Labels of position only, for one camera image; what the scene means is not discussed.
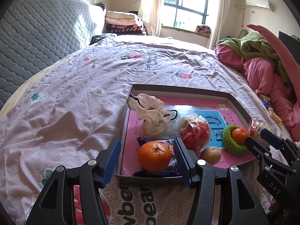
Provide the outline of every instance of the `air conditioner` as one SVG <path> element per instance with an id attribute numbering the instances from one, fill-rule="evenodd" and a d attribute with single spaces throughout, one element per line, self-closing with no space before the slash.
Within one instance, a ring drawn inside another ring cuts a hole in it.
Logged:
<path id="1" fill-rule="evenodd" d="M 273 5 L 268 0 L 246 0 L 247 6 L 262 7 L 273 11 Z"/>

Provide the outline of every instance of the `window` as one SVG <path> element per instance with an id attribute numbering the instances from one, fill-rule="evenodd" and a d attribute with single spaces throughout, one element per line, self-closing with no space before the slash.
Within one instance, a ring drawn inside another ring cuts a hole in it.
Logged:
<path id="1" fill-rule="evenodd" d="M 195 31 L 197 25 L 209 21 L 210 0 L 164 0 L 162 25 Z"/>

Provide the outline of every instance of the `quilted gray headboard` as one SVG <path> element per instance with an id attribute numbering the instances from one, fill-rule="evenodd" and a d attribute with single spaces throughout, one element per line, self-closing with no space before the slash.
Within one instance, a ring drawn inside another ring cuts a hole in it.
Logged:
<path id="1" fill-rule="evenodd" d="M 80 0 L 15 0 L 0 21 L 0 109 L 31 76 L 88 46 L 105 13 Z"/>

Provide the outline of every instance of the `brown nut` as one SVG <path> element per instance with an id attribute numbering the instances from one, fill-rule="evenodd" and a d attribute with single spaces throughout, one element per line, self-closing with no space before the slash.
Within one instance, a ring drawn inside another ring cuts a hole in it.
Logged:
<path id="1" fill-rule="evenodd" d="M 200 158 L 207 161 L 211 165 L 217 164 L 218 161 L 220 161 L 221 156 L 222 151 L 215 146 L 204 149 L 200 154 Z"/>

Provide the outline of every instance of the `bed sheet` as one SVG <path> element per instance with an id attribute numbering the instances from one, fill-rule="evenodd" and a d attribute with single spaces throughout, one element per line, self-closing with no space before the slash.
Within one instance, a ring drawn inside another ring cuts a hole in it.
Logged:
<path id="1" fill-rule="evenodd" d="M 119 135 L 132 84 L 229 92 L 250 116 L 275 126 L 246 79 L 222 65 L 211 50 L 148 36 L 118 36 L 114 42 L 89 46 L 36 74 L 0 112 L 0 201 L 17 225 L 25 224 L 57 166 L 78 167 Z M 275 127 L 280 137 L 289 137 Z M 276 150 L 271 152 L 284 162 Z M 271 196 L 256 181 L 257 161 L 240 169 L 267 211 Z M 195 193 L 184 185 L 124 187 L 115 177 L 100 192 L 110 225 L 185 224 Z M 74 193 L 81 225 L 78 187 Z M 217 224 L 219 198 L 217 187 L 213 224 Z"/>

